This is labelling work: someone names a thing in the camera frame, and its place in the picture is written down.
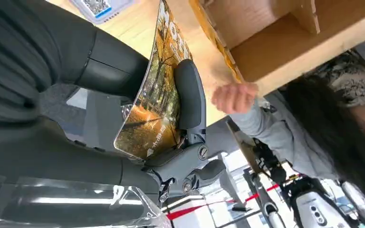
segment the hand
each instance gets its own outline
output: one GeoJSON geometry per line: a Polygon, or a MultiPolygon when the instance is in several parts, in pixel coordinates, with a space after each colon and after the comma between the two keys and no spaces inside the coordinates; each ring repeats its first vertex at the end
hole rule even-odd
{"type": "Polygon", "coordinates": [[[257,93],[258,86],[254,83],[232,83],[218,87],[212,103],[226,114],[246,113],[254,104],[257,93]]]}

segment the woman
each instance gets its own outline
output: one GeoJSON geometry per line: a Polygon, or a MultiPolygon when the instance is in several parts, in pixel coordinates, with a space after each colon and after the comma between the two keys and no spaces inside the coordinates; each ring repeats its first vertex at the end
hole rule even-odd
{"type": "Polygon", "coordinates": [[[218,88],[212,102],[250,137],[266,143],[293,169],[311,177],[343,179],[365,194],[365,64],[348,51],[265,98],[255,84],[218,88]]]}

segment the red rope barrier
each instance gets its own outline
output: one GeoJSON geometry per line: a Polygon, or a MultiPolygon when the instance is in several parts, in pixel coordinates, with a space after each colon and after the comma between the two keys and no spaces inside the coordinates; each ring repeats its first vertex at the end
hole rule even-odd
{"type": "MultiPolygon", "coordinates": [[[[293,179],[295,179],[295,178],[297,178],[297,177],[299,177],[299,176],[301,176],[301,174],[298,174],[298,175],[296,175],[296,176],[292,176],[291,178],[289,178],[289,179],[288,179],[288,180],[286,180],[285,182],[291,181],[291,180],[293,180],[293,179]]],[[[279,187],[279,184],[275,184],[275,185],[273,185],[272,187],[267,188],[267,192],[268,192],[268,191],[271,191],[271,190],[273,190],[273,189],[276,189],[276,188],[278,188],[278,187],[279,187]]],[[[250,201],[250,200],[252,200],[252,199],[255,199],[255,198],[257,198],[258,196],[259,196],[259,194],[258,194],[258,193],[255,193],[254,195],[252,195],[252,196],[250,196],[250,197],[246,198],[246,199],[245,199],[245,202],[248,202],[248,201],[250,201]]],[[[199,208],[201,208],[201,207],[203,207],[203,206],[209,206],[209,205],[212,205],[212,204],[215,204],[215,203],[223,203],[223,202],[227,202],[227,203],[235,203],[236,201],[231,199],[231,200],[227,200],[227,201],[217,201],[217,202],[213,202],[213,203],[210,203],[210,204],[204,204],[204,205],[200,205],[200,206],[196,206],[196,207],[192,207],[192,208],[187,208],[187,209],[183,209],[183,210],[179,210],[179,211],[176,211],[176,212],[170,213],[170,214],[168,214],[168,215],[167,215],[167,217],[168,217],[168,219],[169,219],[169,220],[174,220],[174,219],[177,219],[177,218],[179,218],[179,217],[181,217],[181,216],[183,216],[183,215],[186,215],[186,214],[188,214],[188,213],[191,213],[191,212],[193,212],[193,211],[195,211],[195,210],[197,210],[197,209],[199,209],[199,208]]]]}

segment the clear plastic bag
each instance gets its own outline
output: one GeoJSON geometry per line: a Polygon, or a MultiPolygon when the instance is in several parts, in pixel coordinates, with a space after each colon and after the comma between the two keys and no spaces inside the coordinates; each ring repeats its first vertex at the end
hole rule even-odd
{"type": "Polygon", "coordinates": [[[0,228],[170,228],[140,189],[117,185],[0,177],[0,228]]]}

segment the magazine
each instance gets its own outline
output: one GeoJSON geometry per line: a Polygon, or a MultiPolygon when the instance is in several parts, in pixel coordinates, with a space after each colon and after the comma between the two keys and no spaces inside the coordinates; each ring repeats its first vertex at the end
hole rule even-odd
{"type": "Polygon", "coordinates": [[[192,59],[187,44],[166,1],[160,0],[149,66],[129,113],[124,113],[126,119],[114,140],[115,148],[146,160],[178,144],[180,101],[173,72],[187,58],[192,59]]]}

